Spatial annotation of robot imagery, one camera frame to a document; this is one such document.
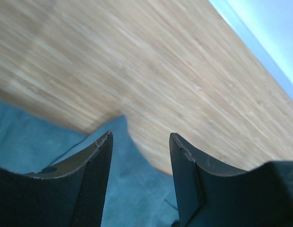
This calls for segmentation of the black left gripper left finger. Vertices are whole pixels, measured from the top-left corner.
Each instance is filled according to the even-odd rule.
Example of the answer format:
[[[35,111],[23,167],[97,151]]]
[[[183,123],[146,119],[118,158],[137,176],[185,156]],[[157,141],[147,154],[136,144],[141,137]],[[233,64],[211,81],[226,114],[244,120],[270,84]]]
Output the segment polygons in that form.
[[[0,227],[101,225],[113,134],[38,173],[0,167]]]

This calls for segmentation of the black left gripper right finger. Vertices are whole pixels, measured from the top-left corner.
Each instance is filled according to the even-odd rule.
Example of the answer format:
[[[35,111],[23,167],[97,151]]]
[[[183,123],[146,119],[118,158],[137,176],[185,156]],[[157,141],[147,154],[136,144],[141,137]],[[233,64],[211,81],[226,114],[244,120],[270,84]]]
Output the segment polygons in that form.
[[[169,138],[180,227],[293,227],[293,161],[250,171]]]

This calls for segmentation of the blue-grey t shirt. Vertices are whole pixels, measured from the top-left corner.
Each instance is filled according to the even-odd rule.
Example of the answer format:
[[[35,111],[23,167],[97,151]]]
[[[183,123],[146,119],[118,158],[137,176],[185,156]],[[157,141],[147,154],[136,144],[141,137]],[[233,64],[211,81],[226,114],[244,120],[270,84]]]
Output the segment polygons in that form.
[[[129,135],[125,116],[90,135],[63,128],[0,100],[0,166],[39,172],[97,140],[113,134],[112,161],[101,225],[170,227],[178,221],[173,178],[154,169]]]

